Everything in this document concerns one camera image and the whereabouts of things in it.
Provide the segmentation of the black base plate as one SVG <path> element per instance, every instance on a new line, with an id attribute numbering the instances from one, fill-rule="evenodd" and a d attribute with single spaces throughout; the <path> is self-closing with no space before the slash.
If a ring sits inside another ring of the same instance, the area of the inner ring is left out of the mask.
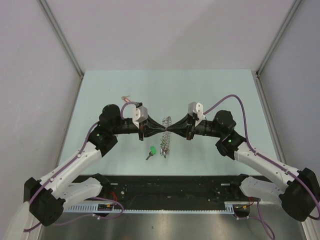
<path id="1" fill-rule="evenodd" d="M 115 208 L 124 208 L 125 210 L 222 210 L 224 203 L 232 204 L 241 209 L 249 208 L 251 204 L 260 199 L 245 196 L 243 193 L 232 196 L 231 185 L 236 186 L 237 177 L 235 175 L 135 176 L 94 174 L 80 175 L 71 184 L 79 184 L 93 178 L 102 184 L 116 185 L 109 194 L 101 193 L 97 197 L 84 200 L 94 203 L 103 201 L 108 208 L 113 205 L 108 198 L 120 203 Z M 249 177 L 267 181 L 262 176 Z"/>

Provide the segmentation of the key with red tag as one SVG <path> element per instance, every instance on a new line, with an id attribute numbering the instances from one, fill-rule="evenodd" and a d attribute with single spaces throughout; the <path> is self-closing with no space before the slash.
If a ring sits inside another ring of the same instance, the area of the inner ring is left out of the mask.
<path id="1" fill-rule="evenodd" d="M 125 103 L 131 102 L 131 100 L 130 100 L 130 95 L 124 95 L 124 96 L 121 97 L 121 99 L 122 99 Z"/>

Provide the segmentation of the key with green tag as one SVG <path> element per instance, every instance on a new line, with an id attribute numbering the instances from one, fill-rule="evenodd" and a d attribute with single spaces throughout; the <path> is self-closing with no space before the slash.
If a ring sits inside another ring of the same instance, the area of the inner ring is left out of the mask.
<path id="1" fill-rule="evenodd" d="M 156 149 L 156 147 L 155 146 L 151 146 L 150 147 L 150 151 L 149 151 L 149 153 L 148 153 L 148 156 L 147 156 L 147 158 L 145 159 L 146 161 L 147 160 L 149 160 L 151 157 L 153 157 L 154 155 L 156 155 L 157 154 L 157 149 Z"/>

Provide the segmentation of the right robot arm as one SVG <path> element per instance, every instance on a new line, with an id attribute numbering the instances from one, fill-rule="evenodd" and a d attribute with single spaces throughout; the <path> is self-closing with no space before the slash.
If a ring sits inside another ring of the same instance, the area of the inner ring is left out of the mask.
<path id="1" fill-rule="evenodd" d="M 230 188 L 235 200 L 254 197 L 276 204 L 300 222 L 310 217 L 314 209 L 320 208 L 320 185 L 312 170 L 299 170 L 269 159 L 252 147 L 247 138 L 238 134 L 235 126 L 231 112 L 220 110 L 213 120 L 197 120 L 187 114 L 167 130 L 187 140 L 192 140 L 195 135 L 216 137 L 219 140 L 215 146 L 222 156 L 245 164 L 267 178 L 267 181 L 262 181 L 239 175 Z"/>

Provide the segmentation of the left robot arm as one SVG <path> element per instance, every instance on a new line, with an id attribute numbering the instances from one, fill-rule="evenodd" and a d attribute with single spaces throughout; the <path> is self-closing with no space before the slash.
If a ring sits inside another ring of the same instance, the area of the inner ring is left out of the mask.
<path id="1" fill-rule="evenodd" d="M 28 202 L 29 212 L 41 225 L 47 227 L 59 219 L 68 204 L 64 190 L 117 144 L 118 135 L 138 134 L 142 141 L 166 131 L 165 126 L 148 115 L 142 103 L 134 102 L 133 105 L 135 109 L 129 118 L 123 117 L 123 109 L 117 105 L 106 105 L 73 156 L 39 180 L 31 177 L 24 183 L 23 200 Z"/>

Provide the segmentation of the frame post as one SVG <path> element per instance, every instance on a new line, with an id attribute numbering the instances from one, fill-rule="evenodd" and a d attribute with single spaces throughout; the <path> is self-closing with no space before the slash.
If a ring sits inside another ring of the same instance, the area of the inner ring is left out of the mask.
<path id="1" fill-rule="evenodd" d="M 54 35 L 56 36 L 57 40 L 59 41 L 62 49 L 64 50 L 68 60 L 70 61 L 72 67 L 76 71 L 77 75 L 80 77 L 82 80 L 84 77 L 84 72 L 79 64 L 79 62 L 76 59 L 76 56 L 67 40 L 65 37 L 65 34 L 63 33 L 60 24 L 58 23 L 49 3 L 47 0 L 37 0 L 36 1 L 42 10 L 45 18 L 47 19 Z"/>
<path id="2" fill-rule="evenodd" d="M 259 64 L 257 70 L 255 71 L 255 75 L 259 78 L 261 74 L 263 73 L 266 65 L 272 58 L 275 50 L 277 49 L 278 45 L 280 44 L 282 38 L 284 37 L 288 27 L 290 26 L 292 20 L 294 19 L 295 15 L 297 14 L 300 6 L 304 0 L 294 0 L 292 5 L 290 6 L 287 14 L 285 15 L 284 20 L 282 21 L 279 29 L 277 30 L 270 46 L 268 47 L 261 63 Z"/>

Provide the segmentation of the left frame post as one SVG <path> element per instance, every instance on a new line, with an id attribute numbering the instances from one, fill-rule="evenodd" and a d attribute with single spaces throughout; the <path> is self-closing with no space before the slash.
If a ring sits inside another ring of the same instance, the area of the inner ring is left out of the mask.
<path id="1" fill-rule="evenodd" d="M 65 34 L 63 33 L 60 24 L 58 23 L 49 3 L 47 0 L 37 0 L 36 1 L 42 10 L 45 18 L 47 19 L 54 35 L 56 36 L 57 40 L 59 41 L 62 49 L 64 50 L 68 60 L 70 61 L 72 67 L 76 71 L 77 75 L 80 77 L 82 80 L 84 77 L 84 72 L 79 64 L 79 62 L 76 59 L 76 56 L 67 40 L 65 37 Z"/>

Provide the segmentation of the large metal keyring disc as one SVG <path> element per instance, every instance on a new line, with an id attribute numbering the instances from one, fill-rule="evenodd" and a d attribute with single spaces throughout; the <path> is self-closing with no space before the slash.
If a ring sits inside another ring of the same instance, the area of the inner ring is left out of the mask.
<path id="1" fill-rule="evenodd" d="M 165 117 L 162 120 L 162 125 L 167 128 L 172 124 L 172 118 L 170 116 Z M 165 131 L 162 134 L 161 141 L 160 141 L 160 155 L 163 156 L 165 159 L 170 152 L 170 140 L 171 140 L 171 132 Z"/>

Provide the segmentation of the right frame post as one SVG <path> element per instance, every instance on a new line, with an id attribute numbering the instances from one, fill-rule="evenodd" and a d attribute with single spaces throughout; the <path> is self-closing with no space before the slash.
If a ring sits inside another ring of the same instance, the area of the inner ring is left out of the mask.
<path id="1" fill-rule="evenodd" d="M 275 50 L 277 49 L 278 45 L 280 44 L 282 38 L 284 37 L 288 27 L 290 26 L 292 20 L 294 19 L 295 15 L 297 14 L 300 6 L 304 0 L 294 0 L 292 5 L 290 6 L 287 14 L 285 15 L 284 20 L 282 21 L 279 29 L 277 30 L 270 46 L 268 47 L 261 63 L 259 64 L 257 70 L 255 71 L 255 75 L 259 78 L 261 74 L 263 73 L 266 65 L 272 58 Z"/>

